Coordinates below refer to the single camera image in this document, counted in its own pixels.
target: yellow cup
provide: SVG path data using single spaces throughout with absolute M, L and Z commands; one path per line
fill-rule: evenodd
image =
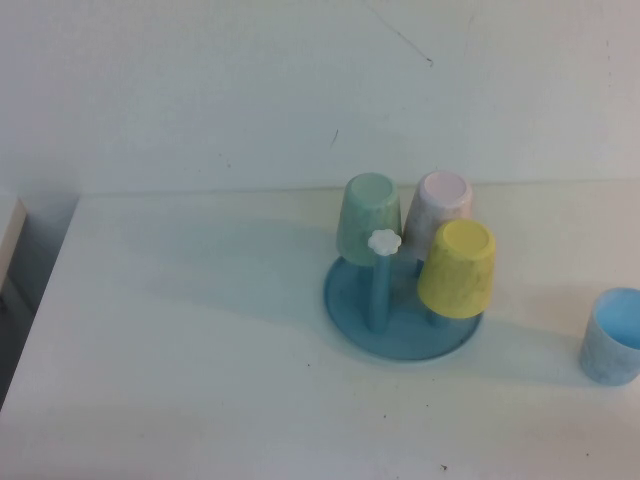
M 481 223 L 462 218 L 445 223 L 418 279 L 420 300 L 449 318 L 484 312 L 491 300 L 495 255 L 496 240 Z

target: white wall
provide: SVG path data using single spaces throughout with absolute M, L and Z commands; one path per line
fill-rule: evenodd
M 0 2 L 0 188 L 640 176 L 639 24 L 635 0 Z

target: cup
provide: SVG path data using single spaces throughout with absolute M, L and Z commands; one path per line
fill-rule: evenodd
M 459 218 L 442 225 L 418 279 L 422 303 L 443 317 L 467 319 L 491 300 L 496 241 L 481 223 Z
M 338 224 L 337 247 L 348 262 L 373 267 L 376 254 L 368 241 L 375 230 L 400 235 L 400 201 L 395 183 L 379 173 L 363 173 L 345 188 Z
M 640 290 L 614 288 L 598 297 L 582 342 L 580 365 L 604 385 L 624 385 L 638 376 Z
M 419 261 L 424 261 L 436 231 L 443 223 L 471 218 L 472 201 L 471 185 L 460 175 L 437 171 L 422 177 L 407 214 L 402 239 L 404 248 Z

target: white flower knob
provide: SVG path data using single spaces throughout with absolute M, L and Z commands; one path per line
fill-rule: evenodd
M 398 251 L 402 244 L 402 239 L 396 232 L 388 228 L 386 230 L 375 230 L 369 237 L 367 244 L 369 248 L 376 252 L 376 255 L 386 257 Z

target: pink cup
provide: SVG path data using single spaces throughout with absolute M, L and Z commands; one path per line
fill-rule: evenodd
M 455 173 L 431 172 L 420 180 L 404 226 L 402 243 L 415 258 L 427 258 L 440 226 L 456 218 L 471 218 L 471 185 Z

